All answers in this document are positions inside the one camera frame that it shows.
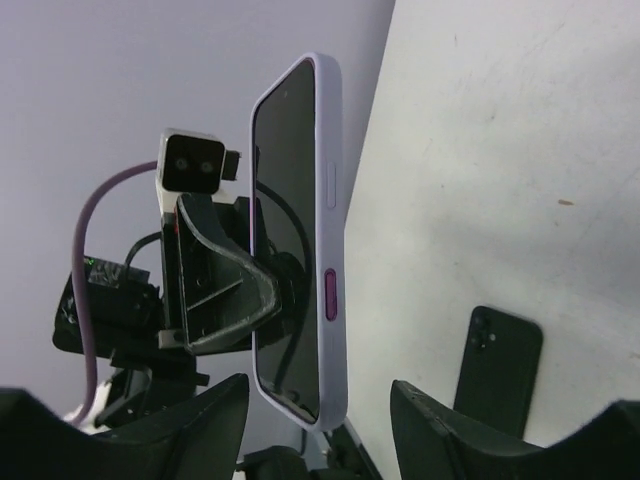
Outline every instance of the phone frame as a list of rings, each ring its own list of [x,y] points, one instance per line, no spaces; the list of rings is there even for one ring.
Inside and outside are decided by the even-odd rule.
[[[344,225],[346,218],[342,141],[342,75],[335,59],[319,53],[301,56],[258,99],[251,113],[250,132],[250,245],[255,252],[256,169],[254,125],[262,103],[303,62],[311,62],[315,86],[315,267],[318,328],[318,418],[310,423],[289,400],[263,389],[258,377],[256,333],[252,363],[260,394],[275,408],[308,431],[328,431],[340,426],[347,414],[348,375],[345,325]],[[325,273],[335,272],[337,315],[328,320]]]

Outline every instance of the camera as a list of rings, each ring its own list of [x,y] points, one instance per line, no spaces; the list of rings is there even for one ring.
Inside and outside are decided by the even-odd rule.
[[[216,202],[233,203],[221,184],[236,179],[239,159],[239,152],[227,150],[214,135],[165,130],[156,174],[160,210],[172,213],[182,193],[207,194]]]

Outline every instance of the smartphone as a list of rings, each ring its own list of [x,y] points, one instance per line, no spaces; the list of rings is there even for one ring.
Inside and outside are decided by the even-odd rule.
[[[331,430],[348,404],[338,63],[296,61],[254,107],[251,145],[251,253],[283,297],[253,333],[257,388],[306,430]]]
[[[453,409],[522,438],[536,381],[543,335],[530,320],[476,307]]]

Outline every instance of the black smartphone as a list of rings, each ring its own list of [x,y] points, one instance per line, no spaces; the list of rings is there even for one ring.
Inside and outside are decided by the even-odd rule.
[[[453,409],[522,438],[538,372],[543,335],[530,321],[476,307]]]

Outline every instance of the white smartphone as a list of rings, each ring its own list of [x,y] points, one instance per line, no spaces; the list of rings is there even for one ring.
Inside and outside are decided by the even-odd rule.
[[[257,388],[309,431],[340,426],[348,404],[342,77],[309,53],[251,116],[251,252],[278,272],[283,312],[253,333]]]

